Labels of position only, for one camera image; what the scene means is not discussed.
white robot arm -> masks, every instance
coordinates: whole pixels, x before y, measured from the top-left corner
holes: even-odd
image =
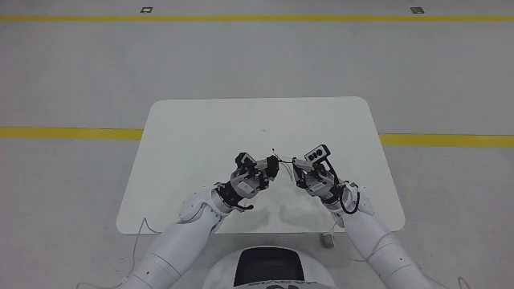
[[[307,153],[305,161],[293,158],[296,185],[320,198],[388,289],[439,287],[425,277],[397,237],[377,219],[369,199],[358,186],[337,177],[328,155],[330,151],[323,144]]]
[[[189,197],[181,207],[180,222],[168,226],[153,242],[142,263],[127,278],[123,289],[169,289],[190,268],[232,210],[251,210],[239,204],[267,189],[279,171],[276,157],[255,161],[247,153],[235,159],[238,168],[227,183],[218,183]]]

wire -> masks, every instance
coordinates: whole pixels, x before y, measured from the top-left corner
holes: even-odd
[[[288,174],[289,174],[289,177],[291,178],[291,181],[295,181],[295,178],[292,176],[292,170],[291,168],[289,167],[289,165],[287,163],[292,163],[292,162],[286,162],[284,160],[282,160],[278,155],[277,153],[275,153],[275,149],[271,149],[271,151],[273,152],[273,155],[275,155],[275,157],[279,160],[279,163],[284,167],[286,168],[286,170],[288,171]]]
[[[375,244],[375,246],[373,247],[373,249],[371,250],[371,254],[367,257],[367,258],[364,258],[364,259],[355,259],[355,258],[352,258],[352,261],[355,261],[355,262],[358,262],[358,263],[367,263],[368,260],[375,254],[377,253],[377,248],[378,246],[380,245],[380,241],[382,241],[385,237],[387,237],[388,235],[390,234],[393,234],[392,232],[388,232],[384,235],[382,235],[377,243]],[[443,285],[442,283],[440,283],[439,281],[435,280],[434,278],[430,277],[429,275],[427,275],[426,273],[424,273],[422,270],[421,270],[421,267],[418,266],[419,270],[421,271],[421,273],[427,277],[428,279],[432,280],[433,282],[437,283],[439,286],[441,286],[442,288],[444,289],[450,289],[448,288],[447,286]],[[460,289],[471,289],[471,286],[467,283],[466,279],[464,279],[463,277],[458,277],[457,278],[457,282],[459,283],[459,288]]]
[[[77,285],[75,286],[75,289],[78,289],[81,285],[86,285],[86,286],[97,288],[97,289],[116,289],[116,288],[120,287],[122,284],[124,284],[125,281],[127,281],[129,276],[132,274],[132,271],[134,271],[134,267],[136,266],[136,247],[137,247],[137,242],[139,241],[139,236],[141,235],[141,229],[143,229],[143,224],[146,224],[146,227],[150,231],[154,232],[155,234],[160,234],[161,233],[161,232],[155,231],[154,229],[150,228],[150,226],[148,225],[148,221],[146,221],[146,218],[143,218],[143,221],[141,222],[141,226],[139,227],[139,231],[137,231],[136,242],[134,243],[134,247],[133,247],[133,250],[132,250],[132,267],[130,268],[130,271],[123,278],[123,280],[121,280],[120,283],[118,283],[116,286],[113,286],[113,287],[102,287],[102,286],[97,286],[95,284],[86,283],[86,282],[82,281],[80,283],[77,283]]]
[[[345,184],[343,184],[343,187],[341,188],[341,193],[339,194],[339,202],[341,204],[341,208],[343,209],[343,211],[346,214],[352,215],[352,214],[355,214],[357,212],[357,210],[359,210],[359,202],[361,201],[361,192],[357,191],[357,201],[355,202],[355,207],[353,208],[352,211],[348,211],[345,208],[345,204],[343,203],[343,193],[345,192],[345,189],[347,189],[347,187]]]
[[[289,168],[289,165],[285,164],[284,162],[280,162],[281,165],[284,166],[284,168],[286,168],[286,170],[288,171],[288,174],[289,174],[289,177],[291,178],[291,181],[295,181],[295,178],[292,176],[292,173],[291,173],[291,169]]]
[[[328,168],[330,169],[330,173],[334,176],[334,182],[339,182],[339,177],[337,177],[336,170],[333,168],[332,164],[328,160],[328,158],[324,159],[325,162],[327,162]],[[339,203],[341,204],[341,208],[346,214],[352,215],[355,214],[359,210],[359,203],[361,202],[361,192],[357,191],[357,201],[355,202],[355,207],[352,211],[348,211],[345,207],[345,204],[343,203],[343,193],[345,192],[346,185],[343,184],[343,187],[341,188],[341,193],[339,194]]]

